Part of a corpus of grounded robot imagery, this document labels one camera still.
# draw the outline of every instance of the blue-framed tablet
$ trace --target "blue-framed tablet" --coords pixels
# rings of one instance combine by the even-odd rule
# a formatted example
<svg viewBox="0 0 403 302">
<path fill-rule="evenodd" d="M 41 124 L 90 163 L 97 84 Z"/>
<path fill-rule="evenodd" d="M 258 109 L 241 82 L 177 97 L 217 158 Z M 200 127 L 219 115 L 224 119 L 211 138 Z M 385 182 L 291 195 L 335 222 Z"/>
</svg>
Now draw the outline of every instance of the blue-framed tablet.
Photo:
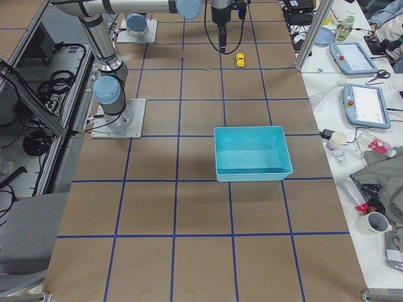
<svg viewBox="0 0 403 302">
<path fill-rule="evenodd" d="M 359 43 L 332 43 L 330 53 L 345 74 L 374 74 L 378 67 Z"/>
<path fill-rule="evenodd" d="M 382 89 L 364 85 L 346 84 L 343 103 L 347 120 L 353 125 L 390 128 L 390 120 Z"/>
</svg>

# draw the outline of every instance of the blue bowl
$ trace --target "blue bowl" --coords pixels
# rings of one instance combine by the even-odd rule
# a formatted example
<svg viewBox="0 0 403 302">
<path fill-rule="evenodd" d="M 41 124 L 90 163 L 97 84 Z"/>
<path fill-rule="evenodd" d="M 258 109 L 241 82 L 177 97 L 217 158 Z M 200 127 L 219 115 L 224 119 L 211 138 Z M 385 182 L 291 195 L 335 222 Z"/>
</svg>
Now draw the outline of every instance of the blue bowl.
<svg viewBox="0 0 403 302">
<path fill-rule="evenodd" d="M 217 180 L 280 181 L 292 173 L 281 126 L 214 128 Z"/>
<path fill-rule="evenodd" d="M 315 38 L 314 44 L 322 47 L 328 46 L 334 41 L 335 36 L 336 35 L 333 33 L 333 31 L 326 27 L 322 27 Z"/>
</svg>

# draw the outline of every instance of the scissors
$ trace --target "scissors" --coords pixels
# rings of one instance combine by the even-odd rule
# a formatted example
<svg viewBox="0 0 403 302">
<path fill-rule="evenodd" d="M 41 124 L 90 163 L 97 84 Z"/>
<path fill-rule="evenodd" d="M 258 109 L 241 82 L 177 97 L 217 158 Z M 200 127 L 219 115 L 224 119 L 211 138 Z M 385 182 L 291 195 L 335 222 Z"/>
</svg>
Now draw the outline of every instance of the scissors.
<svg viewBox="0 0 403 302">
<path fill-rule="evenodd" d="M 390 77 L 389 72 L 387 72 L 385 69 L 380 69 L 377 72 L 377 75 L 372 80 L 369 80 L 368 82 L 366 82 L 366 84 L 368 85 L 368 83 L 371 83 L 377 79 L 388 79 L 389 77 Z"/>
</svg>

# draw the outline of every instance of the white mug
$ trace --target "white mug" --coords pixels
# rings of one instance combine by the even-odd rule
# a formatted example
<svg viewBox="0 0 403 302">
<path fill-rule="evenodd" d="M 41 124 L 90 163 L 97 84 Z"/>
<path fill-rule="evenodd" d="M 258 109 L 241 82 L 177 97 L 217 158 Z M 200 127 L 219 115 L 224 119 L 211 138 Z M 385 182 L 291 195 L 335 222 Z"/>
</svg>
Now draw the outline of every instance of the white mug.
<svg viewBox="0 0 403 302">
<path fill-rule="evenodd" d="M 371 212 L 357 218 L 355 227 L 363 235 L 385 233 L 392 230 L 388 219 L 378 212 Z"/>
<path fill-rule="evenodd" d="M 347 144 L 347 136 L 343 132 L 334 132 L 327 141 L 326 147 L 330 151 L 341 148 Z"/>
</svg>

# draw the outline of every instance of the red label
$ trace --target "red label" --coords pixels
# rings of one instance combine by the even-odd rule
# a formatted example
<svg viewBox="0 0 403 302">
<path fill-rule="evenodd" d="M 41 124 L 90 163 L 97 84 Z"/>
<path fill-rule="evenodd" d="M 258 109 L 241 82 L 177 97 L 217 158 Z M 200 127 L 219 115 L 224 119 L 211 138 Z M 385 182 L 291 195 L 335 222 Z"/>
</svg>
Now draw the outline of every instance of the red label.
<svg viewBox="0 0 403 302">
<path fill-rule="evenodd" d="M 387 142 L 375 137 L 372 142 L 368 145 L 368 148 L 377 154 L 383 155 L 390 149 L 390 145 Z"/>
</svg>

